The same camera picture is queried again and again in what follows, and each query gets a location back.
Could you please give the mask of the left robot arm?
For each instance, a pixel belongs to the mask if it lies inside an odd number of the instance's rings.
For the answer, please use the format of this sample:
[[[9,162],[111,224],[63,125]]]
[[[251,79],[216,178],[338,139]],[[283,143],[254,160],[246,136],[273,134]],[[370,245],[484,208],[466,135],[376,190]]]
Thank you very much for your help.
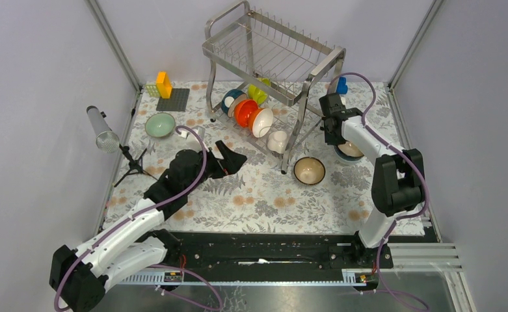
[[[151,265],[174,266],[180,251],[174,237],[137,239],[179,211],[188,195],[208,179],[240,171],[247,156],[216,143],[221,157],[210,149],[183,149],[120,220],[90,240],[71,249],[58,248],[51,261],[49,285],[55,290],[56,311],[90,311],[105,293],[128,276]]]

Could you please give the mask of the large white bowl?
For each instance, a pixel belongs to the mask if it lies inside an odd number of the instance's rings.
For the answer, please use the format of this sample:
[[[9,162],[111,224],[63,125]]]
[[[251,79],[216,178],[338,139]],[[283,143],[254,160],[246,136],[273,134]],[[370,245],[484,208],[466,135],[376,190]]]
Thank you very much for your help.
[[[346,164],[346,165],[354,165],[356,163],[359,163],[361,160],[363,160],[365,158],[364,156],[354,157],[354,156],[346,155],[337,146],[334,146],[334,152],[337,155],[337,158],[343,164]]]

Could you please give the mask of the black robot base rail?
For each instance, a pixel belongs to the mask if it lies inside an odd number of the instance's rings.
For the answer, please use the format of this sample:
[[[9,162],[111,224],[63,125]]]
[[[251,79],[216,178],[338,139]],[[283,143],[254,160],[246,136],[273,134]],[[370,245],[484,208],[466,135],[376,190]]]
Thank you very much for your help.
[[[184,267],[210,282],[338,281],[345,269],[367,274],[392,268],[389,247],[365,249],[354,235],[185,233],[142,235],[168,243],[164,265]]]

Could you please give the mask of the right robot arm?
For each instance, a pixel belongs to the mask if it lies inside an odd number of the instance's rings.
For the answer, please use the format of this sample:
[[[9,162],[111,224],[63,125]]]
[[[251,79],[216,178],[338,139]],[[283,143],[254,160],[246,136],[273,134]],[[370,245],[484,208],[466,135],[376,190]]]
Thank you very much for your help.
[[[422,154],[385,139],[367,122],[358,108],[348,109],[337,93],[319,99],[325,142],[331,146],[352,143],[374,166],[371,197],[375,210],[358,232],[361,244],[351,250],[352,262],[366,268],[377,258],[376,247],[385,241],[397,220],[428,197]]]

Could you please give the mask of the blue tan-inside bowl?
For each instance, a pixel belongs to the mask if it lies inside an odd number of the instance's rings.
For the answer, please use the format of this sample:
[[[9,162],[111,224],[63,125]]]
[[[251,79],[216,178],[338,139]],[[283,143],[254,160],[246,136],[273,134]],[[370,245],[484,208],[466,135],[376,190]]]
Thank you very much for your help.
[[[346,142],[344,144],[340,144],[338,145],[337,147],[339,147],[339,149],[344,152],[344,154],[346,155],[349,155],[349,156],[354,156],[354,157],[358,157],[358,156],[365,156],[354,144],[352,144],[351,142]]]

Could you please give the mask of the brown rimmed tan bowl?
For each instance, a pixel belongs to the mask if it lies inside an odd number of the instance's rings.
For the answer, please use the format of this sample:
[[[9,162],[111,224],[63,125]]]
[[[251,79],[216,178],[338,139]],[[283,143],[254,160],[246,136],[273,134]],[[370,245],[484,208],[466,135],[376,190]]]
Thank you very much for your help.
[[[326,176],[324,164],[315,157],[303,157],[299,159],[293,168],[296,179],[305,185],[316,185],[322,182]]]

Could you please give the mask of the mint green floral bowl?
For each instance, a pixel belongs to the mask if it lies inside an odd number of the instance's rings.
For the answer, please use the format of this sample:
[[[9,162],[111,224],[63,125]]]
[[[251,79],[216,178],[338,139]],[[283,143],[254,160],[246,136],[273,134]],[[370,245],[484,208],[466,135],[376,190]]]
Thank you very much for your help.
[[[169,136],[176,126],[174,117],[166,112],[160,112],[149,117],[145,123],[146,134],[154,138]]]

